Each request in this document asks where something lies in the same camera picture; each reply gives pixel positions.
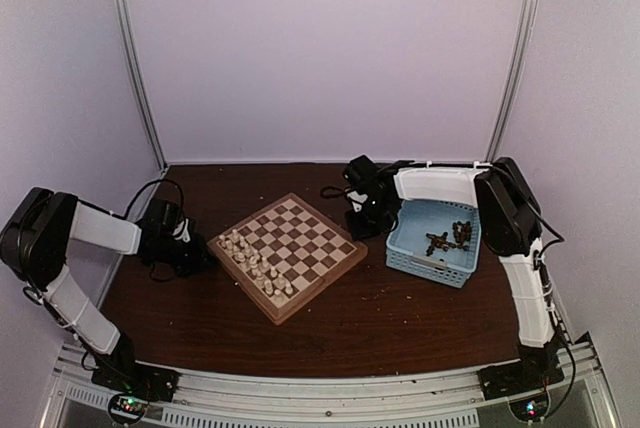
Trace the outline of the light blue plastic basket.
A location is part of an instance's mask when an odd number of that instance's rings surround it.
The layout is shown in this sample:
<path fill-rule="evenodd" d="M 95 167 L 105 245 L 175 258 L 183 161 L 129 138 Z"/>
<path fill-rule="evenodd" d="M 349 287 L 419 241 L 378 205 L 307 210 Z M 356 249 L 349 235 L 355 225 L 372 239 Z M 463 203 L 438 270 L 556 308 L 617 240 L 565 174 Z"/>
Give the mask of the light blue plastic basket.
<path fill-rule="evenodd" d="M 461 288 L 475 272 L 481 245 L 477 208 L 435 200 L 407 200 L 386 240 L 386 266 Z"/>

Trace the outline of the wooden chess board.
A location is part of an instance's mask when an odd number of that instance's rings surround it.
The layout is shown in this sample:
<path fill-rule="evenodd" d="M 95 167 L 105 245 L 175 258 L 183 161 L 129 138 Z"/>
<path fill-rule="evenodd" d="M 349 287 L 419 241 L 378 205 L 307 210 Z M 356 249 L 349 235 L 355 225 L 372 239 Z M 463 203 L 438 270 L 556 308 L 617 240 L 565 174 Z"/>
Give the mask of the wooden chess board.
<path fill-rule="evenodd" d="M 296 294 L 283 307 L 270 305 L 215 243 L 221 234 L 249 228 L 261 238 L 261 252 L 291 282 Z M 280 325 L 365 259 L 368 247 L 294 193 L 265 206 L 214 236 L 209 249 L 271 322 Z"/>

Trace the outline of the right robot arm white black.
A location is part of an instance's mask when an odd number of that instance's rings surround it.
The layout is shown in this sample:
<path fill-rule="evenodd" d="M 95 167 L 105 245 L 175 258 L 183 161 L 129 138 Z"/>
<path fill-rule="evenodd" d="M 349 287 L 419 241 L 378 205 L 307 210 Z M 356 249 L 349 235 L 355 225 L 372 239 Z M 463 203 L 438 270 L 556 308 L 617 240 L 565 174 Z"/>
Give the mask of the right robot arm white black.
<path fill-rule="evenodd" d="M 550 374 L 561 341 L 544 265 L 544 223 L 513 159 L 379 166 L 361 155 L 346 165 L 343 177 L 349 232 L 357 241 L 385 236 L 389 267 L 460 288 L 474 273 L 482 247 L 496 255 L 519 326 L 523 360 L 513 367 L 513 381 L 530 390 Z"/>

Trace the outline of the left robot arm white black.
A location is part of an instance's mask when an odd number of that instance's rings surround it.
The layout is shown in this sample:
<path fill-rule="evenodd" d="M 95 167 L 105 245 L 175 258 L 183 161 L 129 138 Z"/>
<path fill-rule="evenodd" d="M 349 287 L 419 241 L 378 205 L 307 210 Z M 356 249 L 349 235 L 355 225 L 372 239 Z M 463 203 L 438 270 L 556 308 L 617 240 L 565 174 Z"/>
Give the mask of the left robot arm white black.
<path fill-rule="evenodd" d="M 1 260 L 88 349 L 108 360 L 106 377 L 123 392 L 137 390 L 144 372 L 130 339 L 109 321 L 71 274 L 67 251 L 79 241 L 148 267 L 167 265 L 187 278 L 214 265 L 204 237 L 181 202 L 152 199 L 136 221 L 65 192 L 32 188 L 1 231 Z"/>

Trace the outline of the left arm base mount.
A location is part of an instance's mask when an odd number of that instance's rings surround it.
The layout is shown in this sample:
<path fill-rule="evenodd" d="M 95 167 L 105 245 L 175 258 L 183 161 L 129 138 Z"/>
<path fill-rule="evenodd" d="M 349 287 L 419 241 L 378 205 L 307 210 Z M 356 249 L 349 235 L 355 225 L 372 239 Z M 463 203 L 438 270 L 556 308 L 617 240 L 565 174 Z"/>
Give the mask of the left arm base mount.
<path fill-rule="evenodd" d="M 109 374 L 106 370 L 97 370 L 92 374 L 91 382 L 112 391 L 134 395 L 151 402 L 171 402 L 179 378 L 179 374 L 174 370 L 139 365 L 133 381 Z"/>

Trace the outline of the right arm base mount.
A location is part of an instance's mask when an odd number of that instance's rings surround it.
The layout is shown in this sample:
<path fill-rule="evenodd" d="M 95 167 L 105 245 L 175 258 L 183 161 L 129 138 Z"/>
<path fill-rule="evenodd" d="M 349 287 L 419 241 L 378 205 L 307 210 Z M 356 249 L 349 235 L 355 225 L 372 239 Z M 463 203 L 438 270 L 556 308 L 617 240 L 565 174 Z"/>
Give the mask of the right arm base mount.
<path fill-rule="evenodd" d="M 565 379 L 559 367 L 526 368 L 522 361 L 491 365 L 478 372 L 485 400 L 513 397 L 531 391 L 543 391 L 551 384 Z"/>

